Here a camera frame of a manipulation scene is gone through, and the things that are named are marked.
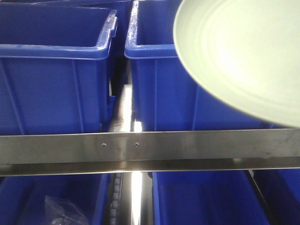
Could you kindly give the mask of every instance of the plastic bin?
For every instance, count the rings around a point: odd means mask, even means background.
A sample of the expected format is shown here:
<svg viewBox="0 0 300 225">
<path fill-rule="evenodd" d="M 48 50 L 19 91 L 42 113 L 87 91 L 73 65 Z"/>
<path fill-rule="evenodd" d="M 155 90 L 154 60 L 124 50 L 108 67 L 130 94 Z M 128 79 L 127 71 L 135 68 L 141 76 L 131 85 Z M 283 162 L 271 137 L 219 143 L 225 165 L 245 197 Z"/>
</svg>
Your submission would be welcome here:
<svg viewBox="0 0 300 225">
<path fill-rule="evenodd" d="M 0 4 L 0 135 L 101 131 L 115 15 Z"/>
<path fill-rule="evenodd" d="M 117 10 L 118 30 L 115 51 L 117 56 L 124 57 L 124 46 L 128 30 L 128 22 L 132 7 L 132 0 L 2 0 L 1 2 L 22 2 L 60 6 L 101 7 Z"/>
<path fill-rule="evenodd" d="M 173 44 L 181 0 L 134 1 L 125 55 L 131 59 L 135 116 L 144 131 L 267 128 L 204 91 Z"/>
<path fill-rule="evenodd" d="M 300 224 L 300 170 L 255 171 L 254 179 L 281 225 Z"/>
<path fill-rule="evenodd" d="M 69 199 L 90 225 L 100 225 L 108 174 L 6 178 L 0 186 L 0 225 L 41 225 L 45 196 Z"/>
<path fill-rule="evenodd" d="M 155 225 L 268 225 L 243 171 L 153 173 Z"/>
</svg>

